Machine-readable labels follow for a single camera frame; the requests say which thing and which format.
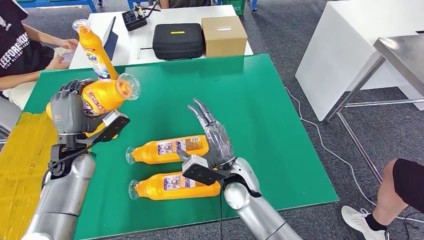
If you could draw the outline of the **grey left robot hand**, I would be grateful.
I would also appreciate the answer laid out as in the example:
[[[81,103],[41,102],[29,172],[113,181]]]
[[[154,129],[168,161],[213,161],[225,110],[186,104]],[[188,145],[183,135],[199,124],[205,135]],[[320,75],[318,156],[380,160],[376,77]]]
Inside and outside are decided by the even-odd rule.
[[[86,115],[82,98],[83,88],[94,79],[74,79],[63,85],[50,99],[51,119],[57,131],[58,143],[68,148],[81,148],[83,133],[93,133],[103,122],[106,114]]]

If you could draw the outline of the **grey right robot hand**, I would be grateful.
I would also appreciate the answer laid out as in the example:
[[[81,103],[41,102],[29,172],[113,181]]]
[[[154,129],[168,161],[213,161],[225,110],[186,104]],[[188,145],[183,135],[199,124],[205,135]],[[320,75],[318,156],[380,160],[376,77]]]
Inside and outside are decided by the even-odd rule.
[[[192,105],[187,107],[194,113],[204,130],[208,152],[204,155],[198,154],[195,156],[193,153],[179,150],[177,154],[182,160],[182,170],[184,172],[187,171],[190,164],[200,158],[204,159],[208,168],[229,170],[236,159],[236,155],[225,127],[215,118],[203,102],[196,98],[193,99],[193,102],[196,107]]]

